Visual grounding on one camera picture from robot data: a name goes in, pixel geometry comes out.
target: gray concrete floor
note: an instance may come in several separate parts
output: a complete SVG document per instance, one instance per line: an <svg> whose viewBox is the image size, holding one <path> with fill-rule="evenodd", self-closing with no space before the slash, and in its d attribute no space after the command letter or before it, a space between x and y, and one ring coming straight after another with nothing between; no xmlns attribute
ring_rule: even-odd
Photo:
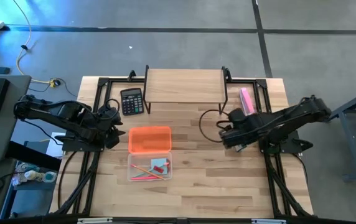
<svg viewBox="0 0 356 224"><path fill-rule="evenodd" d="M251 0L21 0L37 26L249 28L255 20ZM356 1L258 0L265 29L356 29ZM0 19L26 21L12 1L0 0ZM0 32L0 66L15 66L28 32ZM356 96L356 35L266 35L273 77L283 78L291 104L316 94L334 109ZM21 62L26 74L47 80L61 77L78 92L84 75L143 74L145 64L158 68L219 68L234 77L265 77L257 34L33 32L32 50ZM33 84L35 89L44 86ZM74 99L63 88L35 93L57 101ZM37 122L47 132L60 129ZM299 130L314 143L304 153L315 214L356 221L356 181L342 174L352 161L341 125L309 124ZM18 123L13 140L45 137Z"/></svg>

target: white paper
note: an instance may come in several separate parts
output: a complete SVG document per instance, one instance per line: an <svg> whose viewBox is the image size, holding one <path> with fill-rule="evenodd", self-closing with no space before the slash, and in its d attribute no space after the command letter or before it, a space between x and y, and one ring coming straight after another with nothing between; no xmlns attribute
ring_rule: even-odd
<svg viewBox="0 0 356 224"><path fill-rule="evenodd" d="M51 136L55 139L55 136L65 136L66 133L52 133ZM63 156L63 151L62 151L62 146L57 145L54 140L50 139L48 148L47 148L47 155L53 156L53 157L62 157Z"/></svg>

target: colored pencil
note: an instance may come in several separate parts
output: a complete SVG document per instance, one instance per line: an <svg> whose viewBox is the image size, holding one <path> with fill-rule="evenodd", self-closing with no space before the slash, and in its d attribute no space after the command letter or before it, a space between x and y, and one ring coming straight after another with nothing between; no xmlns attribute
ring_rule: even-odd
<svg viewBox="0 0 356 224"><path fill-rule="evenodd" d="M149 172L149 171L147 171L146 169L143 169L143 168L137 167L137 166L136 166L136 165L134 165L134 164L131 164L131 166L132 166L132 167L134 167L134 168L137 168L137 169L139 169L139 170L141 170L141 171L143 171L143 172L145 172L145 173L147 173L147 174L150 174L150 175L152 175L152 176L155 176L155 177L157 177L157 178L159 178L159 179L165 180L165 179L164 179L164 178L162 178L161 176L156 175L156 174L153 174L152 172Z"/></svg>
<svg viewBox="0 0 356 224"><path fill-rule="evenodd" d="M132 177L131 180L155 180L158 179L157 177Z"/></svg>

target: yellow cable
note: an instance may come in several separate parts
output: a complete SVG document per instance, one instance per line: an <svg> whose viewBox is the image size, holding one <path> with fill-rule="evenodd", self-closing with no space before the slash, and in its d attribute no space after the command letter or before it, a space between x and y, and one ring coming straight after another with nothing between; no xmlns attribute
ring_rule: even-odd
<svg viewBox="0 0 356 224"><path fill-rule="evenodd" d="M24 11L22 10L22 8L18 5L18 3L13 0L14 3L16 4L16 6L19 8L19 10L22 12L24 18L26 19L27 21L27 25L29 25L29 38L27 38L27 41L26 43L24 44L25 46L27 46L27 44L30 42L30 39L31 39L31 25L30 25L30 22L29 22L29 19L27 18L26 14L24 13ZM19 52L19 55L17 56L16 58L16 67L18 69L18 71L21 73L21 75L24 75L23 71L21 70L20 66L19 66L19 62L21 60L21 56L22 56L22 53L23 53L23 48L21 49L21 51ZM35 79L32 79L31 80L32 82L37 82L37 83L46 83L46 84L50 84L50 81L41 81L41 80L35 80Z"/></svg>

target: black calculator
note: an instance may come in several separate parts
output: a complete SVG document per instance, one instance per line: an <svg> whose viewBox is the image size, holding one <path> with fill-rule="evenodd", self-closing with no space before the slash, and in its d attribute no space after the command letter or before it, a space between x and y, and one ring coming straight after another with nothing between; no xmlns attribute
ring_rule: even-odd
<svg viewBox="0 0 356 224"><path fill-rule="evenodd" d="M123 115L134 115L143 113L142 92L140 88L122 90L121 105Z"/></svg>

